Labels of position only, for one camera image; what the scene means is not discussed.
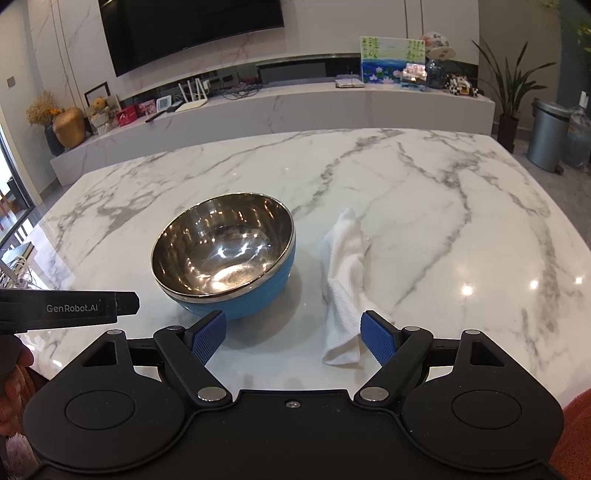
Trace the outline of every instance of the blue gripper pad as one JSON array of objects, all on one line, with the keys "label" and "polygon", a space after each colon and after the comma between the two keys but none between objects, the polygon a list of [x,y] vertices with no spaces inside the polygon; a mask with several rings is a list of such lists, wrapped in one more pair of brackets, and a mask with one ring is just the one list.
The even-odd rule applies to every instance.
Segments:
[{"label": "blue gripper pad", "polygon": [[361,316],[361,339],[382,366],[396,353],[392,334],[367,313]]},{"label": "blue gripper pad", "polygon": [[205,365],[226,339],[226,315],[222,312],[193,336],[191,353]]}]

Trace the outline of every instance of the black television screen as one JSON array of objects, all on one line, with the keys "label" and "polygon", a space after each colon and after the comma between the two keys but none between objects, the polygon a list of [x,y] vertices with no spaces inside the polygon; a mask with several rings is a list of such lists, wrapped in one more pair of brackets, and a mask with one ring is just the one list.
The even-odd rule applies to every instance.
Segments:
[{"label": "black television screen", "polygon": [[117,76],[195,45],[283,27],[280,0],[99,0]]}]

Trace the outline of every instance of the white towel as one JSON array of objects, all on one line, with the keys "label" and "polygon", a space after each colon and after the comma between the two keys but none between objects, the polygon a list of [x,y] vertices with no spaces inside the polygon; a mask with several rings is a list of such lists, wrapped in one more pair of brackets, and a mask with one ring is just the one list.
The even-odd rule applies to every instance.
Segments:
[{"label": "white towel", "polygon": [[329,365],[359,362],[361,315],[379,309],[363,289],[363,260],[369,239],[355,212],[347,208],[322,242],[322,295],[329,308],[326,317],[323,361]]}]

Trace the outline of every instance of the blue bowl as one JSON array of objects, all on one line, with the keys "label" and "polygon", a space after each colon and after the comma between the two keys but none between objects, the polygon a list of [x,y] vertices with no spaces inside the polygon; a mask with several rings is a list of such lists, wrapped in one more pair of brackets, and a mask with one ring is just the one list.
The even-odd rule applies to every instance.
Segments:
[{"label": "blue bowl", "polygon": [[152,251],[160,287],[188,311],[228,320],[258,312],[285,287],[296,254],[289,210],[256,193],[201,202],[175,218]]}]

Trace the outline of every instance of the human hand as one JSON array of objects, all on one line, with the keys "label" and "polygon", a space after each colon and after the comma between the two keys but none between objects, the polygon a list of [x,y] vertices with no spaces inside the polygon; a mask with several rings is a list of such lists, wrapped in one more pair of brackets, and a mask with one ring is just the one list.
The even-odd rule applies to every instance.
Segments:
[{"label": "human hand", "polygon": [[[30,367],[33,364],[33,353],[21,345],[17,365]],[[0,435],[10,437],[21,432],[18,416],[22,410],[21,393],[25,390],[26,382],[20,368],[15,367],[4,385],[0,385]]]}]

